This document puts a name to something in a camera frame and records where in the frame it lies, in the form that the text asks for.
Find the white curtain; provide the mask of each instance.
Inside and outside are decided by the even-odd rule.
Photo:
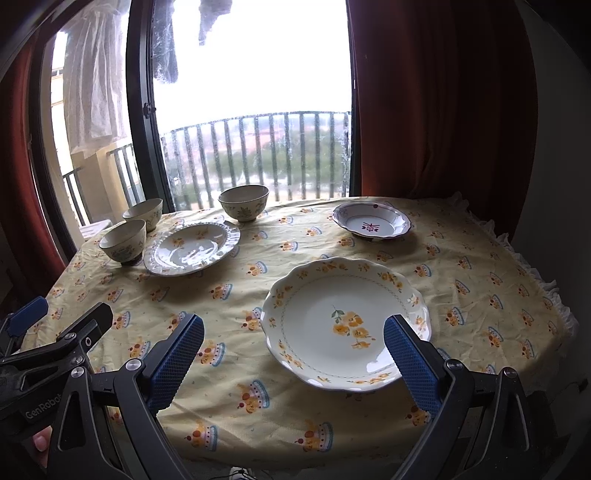
[[[129,137],[125,42],[131,0],[96,0],[65,27],[64,116],[70,153]]]

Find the red curtain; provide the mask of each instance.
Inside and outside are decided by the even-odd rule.
[[[349,0],[362,194],[446,197],[513,233],[537,133],[512,0]]]
[[[45,296],[65,268],[51,238],[29,159],[27,92],[34,38],[0,83],[0,223],[34,294]]]

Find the curtain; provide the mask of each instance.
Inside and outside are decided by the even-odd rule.
[[[45,296],[65,264],[41,210],[27,148],[27,92],[34,44],[35,36],[0,84],[0,223],[33,294]]]
[[[64,116],[70,153],[89,157],[129,137],[124,15],[130,0],[96,0],[64,28]]]
[[[362,194],[445,197],[512,235],[537,90],[512,0],[350,0]]]

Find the blue gripper pad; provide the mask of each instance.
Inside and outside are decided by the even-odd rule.
[[[150,399],[147,405],[153,415],[156,415],[158,410],[168,408],[172,403],[184,376],[195,360],[195,355],[201,348],[203,336],[203,320],[194,315],[150,378]]]
[[[35,323],[47,315],[47,300],[43,297],[37,297],[31,300],[24,307],[10,318],[7,332],[11,337],[20,337]]]
[[[414,341],[422,342],[416,334]],[[417,406],[437,414],[441,408],[439,379],[394,316],[384,323],[384,342]]]

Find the person's finger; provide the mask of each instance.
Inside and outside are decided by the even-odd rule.
[[[33,435],[33,445],[39,450],[37,462],[43,467],[47,467],[47,455],[49,454],[49,441],[51,439],[51,427],[47,427]]]

